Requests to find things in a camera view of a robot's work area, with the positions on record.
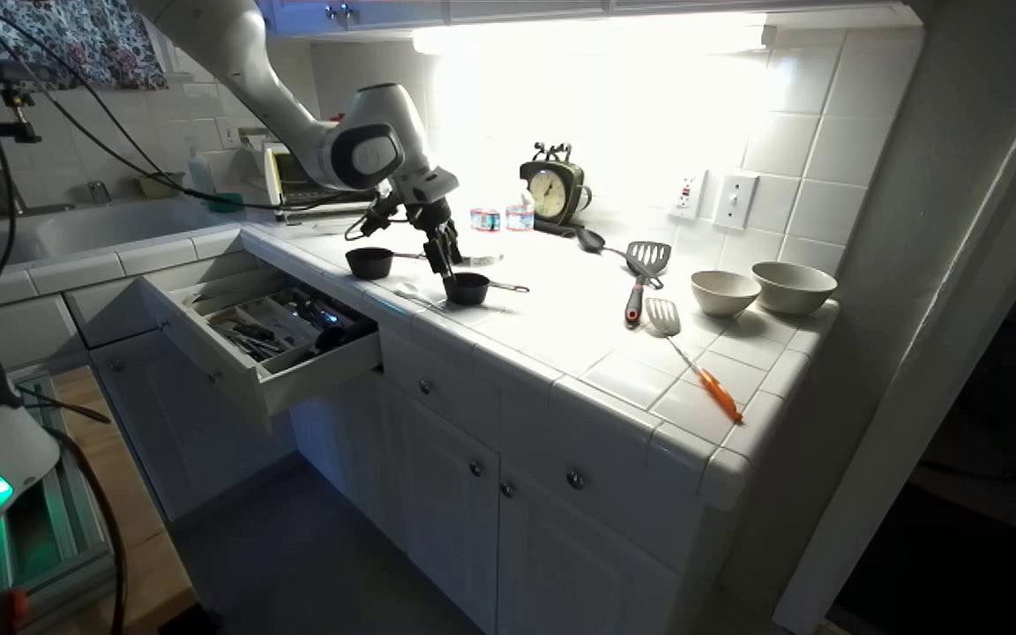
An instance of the white bowl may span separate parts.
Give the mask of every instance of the white bowl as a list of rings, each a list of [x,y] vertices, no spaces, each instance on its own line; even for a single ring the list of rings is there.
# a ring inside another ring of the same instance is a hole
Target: white bowl
[[[758,296],[758,282],[737,271],[704,268],[691,274],[691,294],[704,314],[729,318]]]
[[[837,294],[837,279],[821,268],[793,260],[758,260],[751,271],[760,286],[758,306],[765,306],[767,314],[813,314],[825,296]]]

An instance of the wall outlet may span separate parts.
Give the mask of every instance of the wall outlet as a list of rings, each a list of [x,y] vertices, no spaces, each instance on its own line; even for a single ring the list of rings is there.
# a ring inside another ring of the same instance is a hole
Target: wall outlet
[[[737,233],[749,231],[756,186],[758,186],[758,172],[723,172],[712,226],[737,231]]]
[[[704,191],[704,172],[685,175],[685,184],[679,184],[679,191],[676,191],[676,196],[672,196],[669,215],[672,215],[672,218],[696,218],[696,215],[698,215],[698,196],[702,196],[702,191]]]

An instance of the backsplash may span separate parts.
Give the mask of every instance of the backsplash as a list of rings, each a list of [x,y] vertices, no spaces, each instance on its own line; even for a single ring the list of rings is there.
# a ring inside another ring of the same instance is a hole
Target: backsplash
[[[276,67],[285,85],[299,92],[305,107],[313,107],[313,79],[311,79],[311,45],[270,49]],[[162,65],[170,75],[165,92],[101,92],[124,126],[137,138],[137,146],[165,171],[182,172],[191,153],[203,161],[219,186],[255,191],[249,159],[238,153],[238,126],[258,126],[258,119],[223,89],[212,75],[203,75],[191,58],[162,42]],[[101,118],[101,109],[88,99],[88,92],[55,92],[55,99],[88,126],[94,138],[114,146],[118,155],[137,159],[137,153],[116,133],[116,126]],[[132,196],[132,172],[97,153],[85,133],[78,133],[43,94],[34,94],[34,109],[28,109],[37,146],[7,146],[11,171],[16,175],[20,196],[28,208],[43,205],[88,205],[94,194],[88,184],[104,184],[114,196]]]
[[[790,256],[837,271],[921,42],[918,30],[767,30],[758,54],[319,42],[313,61],[319,99],[410,85],[433,159],[463,175],[459,212],[503,208],[509,166],[531,142],[571,142],[596,191],[589,221],[616,236],[664,236],[720,268]],[[758,172],[743,233],[712,226],[723,171]],[[698,212],[669,218],[691,175]]]

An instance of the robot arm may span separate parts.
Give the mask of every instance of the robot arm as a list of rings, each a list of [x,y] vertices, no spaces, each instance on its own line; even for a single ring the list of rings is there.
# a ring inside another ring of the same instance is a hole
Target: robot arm
[[[365,85],[337,122],[313,119],[278,80],[265,54],[265,19],[255,0],[132,0],[132,7],[212,72],[302,166],[331,191],[392,191],[365,212],[362,233],[406,208],[428,233],[433,271],[463,260],[444,194],[459,186],[430,161],[424,119],[402,85]]]

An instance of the open drawer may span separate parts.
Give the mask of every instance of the open drawer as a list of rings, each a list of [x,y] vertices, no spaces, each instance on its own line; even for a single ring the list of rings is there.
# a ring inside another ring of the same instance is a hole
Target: open drawer
[[[371,318],[276,268],[198,286],[143,279],[143,296],[192,367],[265,423],[379,365]]]

